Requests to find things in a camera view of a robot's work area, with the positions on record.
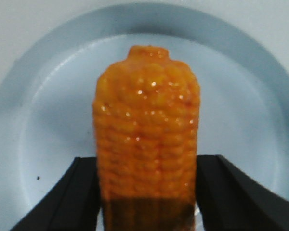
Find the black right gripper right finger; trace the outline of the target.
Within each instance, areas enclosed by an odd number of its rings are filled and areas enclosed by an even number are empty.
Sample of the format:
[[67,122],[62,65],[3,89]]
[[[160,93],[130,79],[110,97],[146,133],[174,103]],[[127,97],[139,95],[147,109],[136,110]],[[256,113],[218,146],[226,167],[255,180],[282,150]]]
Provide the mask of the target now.
[[222,155],[199,155],[197,204],[207,231],[289,231],[289,201]]

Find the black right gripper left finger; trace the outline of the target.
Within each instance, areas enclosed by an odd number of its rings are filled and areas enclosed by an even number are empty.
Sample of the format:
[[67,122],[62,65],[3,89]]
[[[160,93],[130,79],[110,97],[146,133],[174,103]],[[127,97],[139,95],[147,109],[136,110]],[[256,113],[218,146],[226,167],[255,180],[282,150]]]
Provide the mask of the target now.
[[95,157],[76,157],[14,231],[94,231],[101,206]]

